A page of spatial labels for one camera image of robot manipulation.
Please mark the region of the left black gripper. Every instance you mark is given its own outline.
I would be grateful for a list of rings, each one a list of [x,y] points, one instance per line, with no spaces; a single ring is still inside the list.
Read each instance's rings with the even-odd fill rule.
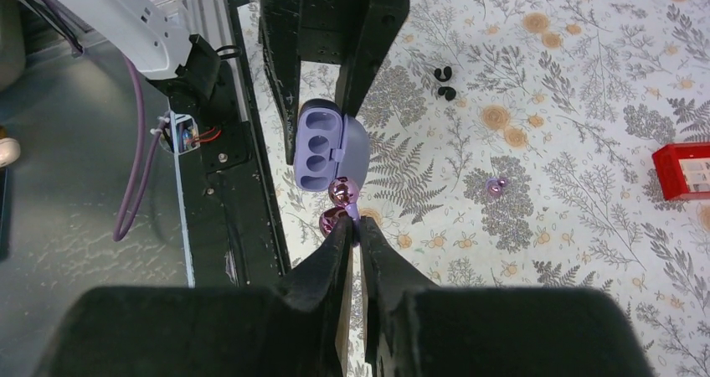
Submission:
[[[409,0],[259,0],[260,42],[280,114],[286,163],[294,163],[301,62],[341,65],[336,103],[356,116],[395,37]]]

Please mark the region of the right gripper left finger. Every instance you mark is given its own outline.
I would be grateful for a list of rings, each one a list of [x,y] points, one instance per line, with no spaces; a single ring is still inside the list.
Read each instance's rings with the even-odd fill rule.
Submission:
[[[340,376],[354,224],[273,287],[96,287],[64,315],[37,376]]]

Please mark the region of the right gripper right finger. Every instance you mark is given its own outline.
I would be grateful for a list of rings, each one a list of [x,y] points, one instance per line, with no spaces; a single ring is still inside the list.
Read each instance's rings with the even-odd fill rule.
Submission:
[[[378,376],[649,376],[615,302],[591,288],[440,287],[359,223],[366,359]]]

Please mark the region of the lavender earbud charging case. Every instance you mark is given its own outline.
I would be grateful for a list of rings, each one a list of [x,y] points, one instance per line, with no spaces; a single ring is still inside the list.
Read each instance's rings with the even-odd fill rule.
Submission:
[[[305,191],[327,190],[335,178],[365,184],[370,138],[356,118],[341,113],[333,101],[311,99],[301,108],[293,162],[296,185]]]

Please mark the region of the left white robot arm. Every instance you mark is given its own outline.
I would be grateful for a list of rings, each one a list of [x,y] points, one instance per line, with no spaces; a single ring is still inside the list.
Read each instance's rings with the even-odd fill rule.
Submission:
[[[112,42],[158,89],[214,93],[217,54],[150,0],[57,0]],[[356,116],[409,15],[410,0],[259,0],[265,73],[279,111],[286,161],[296,154],[301,65],[337,65],[335,102]]]

